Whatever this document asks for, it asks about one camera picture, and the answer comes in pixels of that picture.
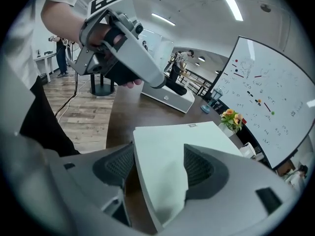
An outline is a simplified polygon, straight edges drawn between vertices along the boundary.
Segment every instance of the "hand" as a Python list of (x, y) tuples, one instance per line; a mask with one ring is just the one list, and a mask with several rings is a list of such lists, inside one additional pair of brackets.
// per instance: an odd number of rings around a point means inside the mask
[[(91, 37), (90, 37), (90, 44), (91, 45), (95, 45), (95, 46), (99, 46), (101, 45), (101, 41), (104, 39), (105, 35), (108, 33), (108, 31), (111, 29), (111, 27), (109, 25), (105, 25), (105, 24), (98, 24), (98, 26), (96, 27), (95, 31), (92, 33)], [(123, 37), (123, 35), (118, 35), (115, 37), (114, 39), (114, 44), (116, 44), (117, 42), (119, 42), (119, 40)], [(112, 57), (113, 54), (111, 54), (110, 52), (106, 52), (105, 53), (105, 59), (109, 59)], [(140, 85), (142, 83), (142, 80), (137, 79), (135, 81), (131, 81), (128, 82), (127, 84), (124, 84), (124, 87), (128, 87), (129, 89), (133, 88), (134, 85)]]

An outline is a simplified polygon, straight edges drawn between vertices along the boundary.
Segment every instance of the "blue lamp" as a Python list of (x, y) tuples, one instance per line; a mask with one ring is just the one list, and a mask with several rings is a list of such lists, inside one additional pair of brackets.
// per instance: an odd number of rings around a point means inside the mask
[(223, 96), (223, 92), (220, 88), (213, 89), (211, 94), (211, 100), (209, 101), (208, 105), (202, 105), (201, 110), (208, 114), (210, 112), (210, 108)]

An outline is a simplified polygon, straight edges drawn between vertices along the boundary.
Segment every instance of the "flower pot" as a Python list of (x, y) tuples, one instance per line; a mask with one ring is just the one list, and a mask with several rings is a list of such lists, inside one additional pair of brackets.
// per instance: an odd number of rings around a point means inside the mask
[(219, 129), (222, 130), (227, 137), (234, 135), (234, 131), (230, 130), (224, 123), (220, 123)]

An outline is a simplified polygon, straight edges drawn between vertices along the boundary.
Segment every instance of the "floor plank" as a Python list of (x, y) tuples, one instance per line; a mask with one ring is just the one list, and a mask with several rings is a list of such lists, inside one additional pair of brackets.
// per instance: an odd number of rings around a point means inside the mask
[[(54, 113), (74, 93), (74, 71), (68, 68), (69, 75), (57, 78), (59, 72), (51, 76), (51, 82), (44, 85), (45, 94)], [(67, 106), (57, 115), (60, 119), (60, 126), (74, 143), (75, 148), (81, 153), (93, 152), (106, 147), (106, 137), (110, 113), (115, 99), (115, 93), (110, 96), (94, 96), (90, 93), (90, 76), (78, 76), (78, 96), (71, 101), (68, 110)]]

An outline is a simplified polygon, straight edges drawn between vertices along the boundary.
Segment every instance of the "round black base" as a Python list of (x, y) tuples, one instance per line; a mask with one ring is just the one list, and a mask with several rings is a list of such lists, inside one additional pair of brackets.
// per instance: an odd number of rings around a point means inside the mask
[(111, 90), (111, 86), (108, 84), (101, 84), (95, 85), (95, 92), (93, 92), (92, 88), (90, 89), (90, 93), (96, 96), (108, 96), (115, 92), (115, 88)]

